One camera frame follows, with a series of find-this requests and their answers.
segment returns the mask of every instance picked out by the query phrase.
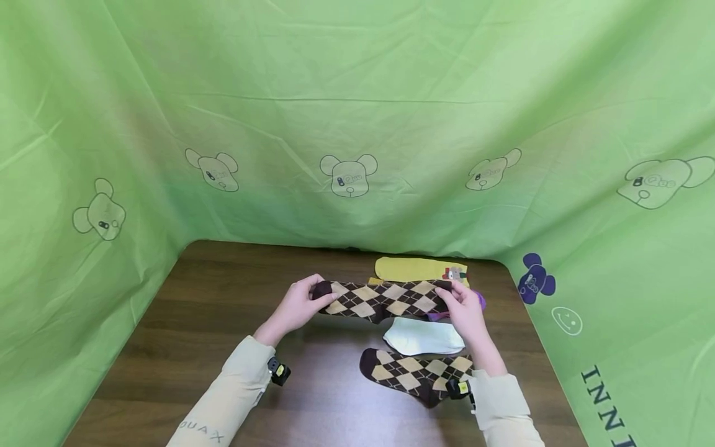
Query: bear face illustration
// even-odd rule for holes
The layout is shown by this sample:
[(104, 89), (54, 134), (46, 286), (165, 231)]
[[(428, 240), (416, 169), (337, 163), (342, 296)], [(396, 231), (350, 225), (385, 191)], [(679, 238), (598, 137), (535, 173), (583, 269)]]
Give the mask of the bear face illustration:
[(320, 170), (332, 177), (330, 189), (341, 197), (359, 197), (370, 190), (368, 175), (378, 170), (378, 161), (370, 154), (365, 154), (357, 161), (341, 162), (332, 155), (320, 160)]
[(97, 195), (88, 207), (77, 208), (72, 215), (72, 224), (80, 233), (87, 233), (93, 229), (104, 240), (113, 240), (122, 230), (122, 224), (127, 217), (127, 212), (120, 205), (112, 201), (114, 188), (109, 180), (97, 179), (94, 182)]
[(445, 274), (442, 275), (443, 280), (457, 280), (460, 283), (464, 283), (464, 279), (467, 278), (467, 274), (464, 273), (461, 267), (445, 267)]
[(483, 191), (499, 185), (504, 178), (504, 170), (517, 164), (521, 158), (520, 149), (512, 149), (504, 157), (479, 162), (469, 172), (466, 187), (470, 190)]
[(186, 160), (198, 169), (204, 180), (217, 190), (234, 192), (238, 191), (238, 182), (233, 178), (233, 173), (238, 171), (238, 163), (228, 154), (220, 152), (216, 158), (202, 157), (193, 149), (186, 149)]
[(649, 160), (626, 173), (626, 184), (618, 193), (639, 207), (655, 210), (665, 205), (681, 188), (695, 188), (715, 172), (715, 159)]
[(553, 295), (556, 291), (556, 279), (546, 274), (546, 269), (541, 265), (541, 257), (536, 253), (529, 253), (524, 256), (523, 262), (529, 270), (516, 286), (523, 302), (534, 304), (539, 293)]

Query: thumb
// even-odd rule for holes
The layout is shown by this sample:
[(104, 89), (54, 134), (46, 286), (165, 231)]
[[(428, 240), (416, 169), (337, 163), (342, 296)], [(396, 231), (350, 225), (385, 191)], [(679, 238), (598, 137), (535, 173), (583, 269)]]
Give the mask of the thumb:
[(448, 292), (442, 288), (436, 288), (435, 292), (444, 300), (450, 312), (456, 311), (457, 306), (461, 306), (460, 302), (457, 301), (457, 298), (454, 298), (454, 295), (452, 295), (452, 292)]
[(315, 306), (316, 312), (318, 310), (321, 310), (323, 308), (326, 308), (327, 306), (330, 305), (333, 301), (337, 300), (337, 297), (339, 297), (337, 293), (328, 293), (327, 295), (323, 295), (320, 298), (316, 298), (313, 300), (312, 304)]

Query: beige sleeve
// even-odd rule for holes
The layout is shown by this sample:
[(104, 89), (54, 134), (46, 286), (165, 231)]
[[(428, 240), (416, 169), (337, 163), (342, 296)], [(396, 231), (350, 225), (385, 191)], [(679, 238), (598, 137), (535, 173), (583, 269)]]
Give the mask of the beige sleeve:
[(228, 446), (263, 395), (275, 349), (250, 335), (233, 351), (219, 376), (179, 424), (168, 447)]
[(479, 370), (469, 383), (474, 414), (488, 447), (544, 447), (516, 377), (490, 377)]

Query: white sock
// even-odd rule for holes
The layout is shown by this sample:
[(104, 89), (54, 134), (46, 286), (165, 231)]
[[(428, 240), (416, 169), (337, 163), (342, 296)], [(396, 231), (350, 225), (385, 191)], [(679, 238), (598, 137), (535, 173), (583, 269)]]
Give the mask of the white sock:
[(450, 323), (398, 317), (383, 338), (402, 355), (456, 354), (464, 349), (464, 340)]

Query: green backdrop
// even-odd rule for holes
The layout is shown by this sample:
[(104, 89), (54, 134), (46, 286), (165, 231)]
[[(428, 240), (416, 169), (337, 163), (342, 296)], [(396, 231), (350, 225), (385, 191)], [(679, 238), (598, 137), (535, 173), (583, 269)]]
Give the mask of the green backdrop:
[(714, 15), (0, 2), (1, 443), (60, 444), (208, 238), (497, 259), (591, 446), (706, 445)]

